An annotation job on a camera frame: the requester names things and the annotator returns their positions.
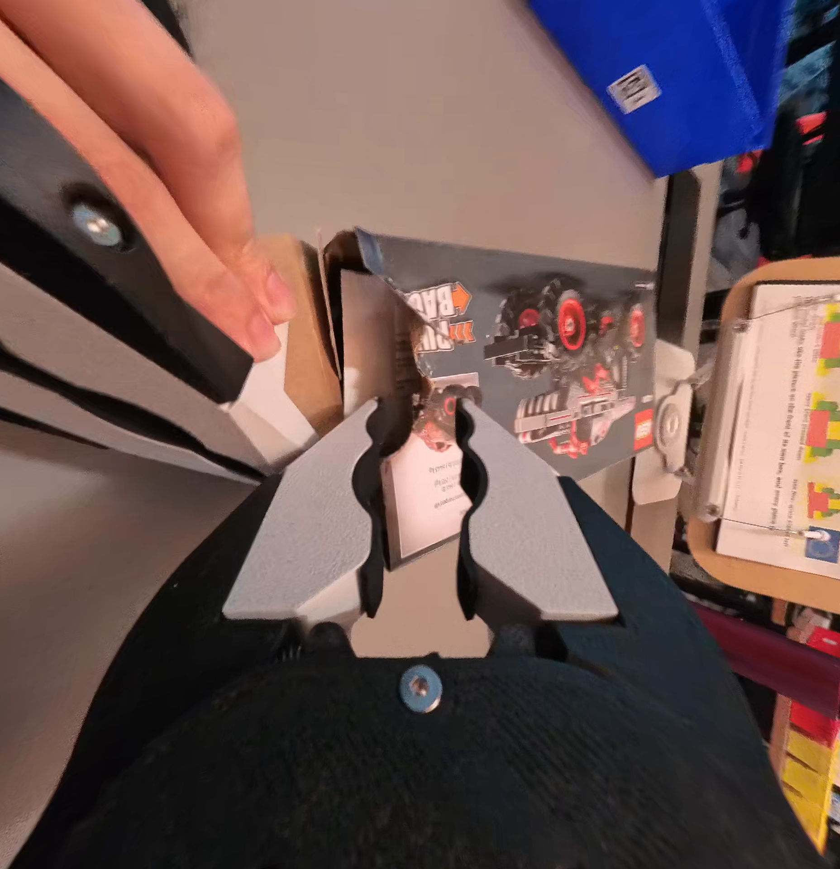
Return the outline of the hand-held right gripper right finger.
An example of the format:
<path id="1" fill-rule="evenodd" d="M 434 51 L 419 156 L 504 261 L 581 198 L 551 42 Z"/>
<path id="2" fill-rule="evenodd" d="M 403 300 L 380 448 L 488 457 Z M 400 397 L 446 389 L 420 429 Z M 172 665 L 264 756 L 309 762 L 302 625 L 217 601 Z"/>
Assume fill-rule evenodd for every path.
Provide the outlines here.
<path id="1" fill-rule="evenodd" d="M 458 401 L 458 602 L 466 620 L 605 623 L 619 609 L 555 471 L 470 399 Z"/>

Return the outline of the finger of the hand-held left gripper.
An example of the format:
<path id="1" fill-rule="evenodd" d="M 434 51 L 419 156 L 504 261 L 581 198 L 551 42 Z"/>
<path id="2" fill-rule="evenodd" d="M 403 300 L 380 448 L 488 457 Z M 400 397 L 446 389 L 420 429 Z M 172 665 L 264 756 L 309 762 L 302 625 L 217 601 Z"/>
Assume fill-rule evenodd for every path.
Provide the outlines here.
<path id="1" fill-rule="evenodd" d="M 184 447 L 132 433 L 79 407 L 51 389 L 0 370 L 0 410 L 37 423 L 53 434 L 68 436 L 103 449 L 128 454 L 149 462 L 206 473 L 233 482 L 256 484 L 260 476 L 250 471 L 232 470 L 222 463 Z"/>
<path id="2" fill-rule="evenodd" d="M 284 353 L 218 404 L 1 264 L 0 370 L 232 470 L 268 475 L 318 439 L 286 395 Z"/>

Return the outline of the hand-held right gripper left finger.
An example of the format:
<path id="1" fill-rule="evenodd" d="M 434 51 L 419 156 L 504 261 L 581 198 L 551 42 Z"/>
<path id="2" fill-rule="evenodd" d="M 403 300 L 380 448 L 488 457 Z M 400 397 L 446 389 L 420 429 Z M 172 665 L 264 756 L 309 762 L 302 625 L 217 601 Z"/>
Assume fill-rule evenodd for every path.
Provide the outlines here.
<path id="1" fill-rule="evenodd" d="M 222 613 L 231 621 L 374 618 L 385 569 L 381 447 L 370 399 L 284 471 Z"/>

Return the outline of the dark grey toy car box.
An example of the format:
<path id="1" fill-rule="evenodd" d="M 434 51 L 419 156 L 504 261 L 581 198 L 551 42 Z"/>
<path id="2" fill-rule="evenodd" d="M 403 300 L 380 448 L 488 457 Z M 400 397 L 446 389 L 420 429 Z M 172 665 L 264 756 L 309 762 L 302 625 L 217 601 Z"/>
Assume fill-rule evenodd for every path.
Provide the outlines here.
<path id="1" fill-rule="evenodd" d="M 382 401 L 386 559 L 458 536 L 460 400 L 576 481 L 654 441 L 654 275 L 353 229 L 260 245 L 290 286 L 285 390 L 318 433 Z"/>

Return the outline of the grey desk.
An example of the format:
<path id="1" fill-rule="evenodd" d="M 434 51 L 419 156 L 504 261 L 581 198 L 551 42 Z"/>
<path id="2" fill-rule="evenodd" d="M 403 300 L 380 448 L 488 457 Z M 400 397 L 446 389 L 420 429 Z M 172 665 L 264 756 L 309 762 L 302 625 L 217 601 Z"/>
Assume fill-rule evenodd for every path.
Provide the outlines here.
<path id="1" fill-rule="evenodd" d="M 263 234 L 657 268 L 654 179 L 520 2 L 175 2 Z M 0 867 L 159 585 L 249 494 L 0 420 Z"/>

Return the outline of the person's left hand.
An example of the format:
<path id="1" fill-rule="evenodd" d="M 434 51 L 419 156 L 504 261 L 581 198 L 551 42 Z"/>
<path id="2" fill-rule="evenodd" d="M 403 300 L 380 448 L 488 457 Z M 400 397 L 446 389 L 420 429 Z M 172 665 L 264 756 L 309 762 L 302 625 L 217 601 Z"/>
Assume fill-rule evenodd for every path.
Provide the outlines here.
<path id="1" fill-rule="evenodd" d="M 0 1 L 0 78 L 118 198 L 173 288 L 256 361 L 280 350 L 291 290 L 258 243 L 239 125 L 135 1 Z"/>

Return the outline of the wooden clipboard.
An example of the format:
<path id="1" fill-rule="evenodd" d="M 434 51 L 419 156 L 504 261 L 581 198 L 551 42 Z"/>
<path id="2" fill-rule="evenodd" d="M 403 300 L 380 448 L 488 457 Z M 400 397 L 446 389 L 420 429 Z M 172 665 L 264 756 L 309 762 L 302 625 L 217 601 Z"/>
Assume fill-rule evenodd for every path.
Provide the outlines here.
<path id="1" fill-rule="evenodd" d="M 722 305 L 715 365 L 710 375 L 710 403 L 703 424 L 697 481 L 687 519 L 687 542 L 697 563 L 714 578 L 731 587 L 840 614 L 840 580 L 802 569 L 771 566 L 763 562 L 721 554 L 716 550 L 721 525 L 721 505 L 708 493 L 710 479 L 728 451 L 733 425 L 722 420 L 732 407 L 734 358 L 753 331 L 754 294 L 759 285 L 829 284 L 840 287 L 840 256 L 794 259 L 761 266 L 730 290 Z"/>

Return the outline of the maroon bottle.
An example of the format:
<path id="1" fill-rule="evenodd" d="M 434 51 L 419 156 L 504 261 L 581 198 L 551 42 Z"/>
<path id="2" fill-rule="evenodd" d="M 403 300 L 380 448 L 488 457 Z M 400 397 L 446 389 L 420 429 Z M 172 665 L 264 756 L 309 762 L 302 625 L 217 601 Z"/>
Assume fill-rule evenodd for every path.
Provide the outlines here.
<path id="1" fill-rule="evenodd" d="M 693 603 L 730 669 L 840 721 L 840 635 L 815 628 L 805 644 Z"/>

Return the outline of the printed instruction sheet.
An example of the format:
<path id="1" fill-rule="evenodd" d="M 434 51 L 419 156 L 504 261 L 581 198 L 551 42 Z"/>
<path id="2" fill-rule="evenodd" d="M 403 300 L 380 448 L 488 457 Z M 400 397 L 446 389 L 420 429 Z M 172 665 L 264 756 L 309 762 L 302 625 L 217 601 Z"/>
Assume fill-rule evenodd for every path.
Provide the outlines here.
<path id="1" fill-rule="evenodd" d="M 840 283 L 754 288 L 719 554 L 840 581 Z"/>

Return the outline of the red storage box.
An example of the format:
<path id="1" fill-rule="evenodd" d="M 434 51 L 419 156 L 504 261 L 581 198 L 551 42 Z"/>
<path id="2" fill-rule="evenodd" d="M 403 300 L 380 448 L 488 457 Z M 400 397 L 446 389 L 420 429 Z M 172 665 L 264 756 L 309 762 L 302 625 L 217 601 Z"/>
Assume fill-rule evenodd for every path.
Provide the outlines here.
<path id="1" fill-rule="evenodd" d="M 813 742 L 833 750 L 840 738 L 840 720 L 791 701 L 789 725 Z"/>

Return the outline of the yellow storage box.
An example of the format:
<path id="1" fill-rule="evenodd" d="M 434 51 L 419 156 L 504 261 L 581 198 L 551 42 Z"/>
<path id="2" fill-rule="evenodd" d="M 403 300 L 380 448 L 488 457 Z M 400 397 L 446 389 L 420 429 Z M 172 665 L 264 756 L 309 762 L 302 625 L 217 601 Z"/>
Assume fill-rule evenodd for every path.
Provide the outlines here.
<path id="1" fill-rule="evenodd" d="M 827 846 L 837 760 L 838 745 L 830 747 L 805 733 L 788 731 L 782 766 L 783 790 L 819 853 L 824 853 Z"/>

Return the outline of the blue bin white label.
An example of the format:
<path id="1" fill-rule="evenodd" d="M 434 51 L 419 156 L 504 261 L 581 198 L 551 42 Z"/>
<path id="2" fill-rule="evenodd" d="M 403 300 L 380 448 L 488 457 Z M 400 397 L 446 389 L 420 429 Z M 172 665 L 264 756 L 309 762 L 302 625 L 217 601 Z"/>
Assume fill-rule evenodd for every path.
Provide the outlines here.
<path id="1" fill-rule="evenodd" d="M 793 1 L 531 1 L 655 177 L 768 148 Z"/>

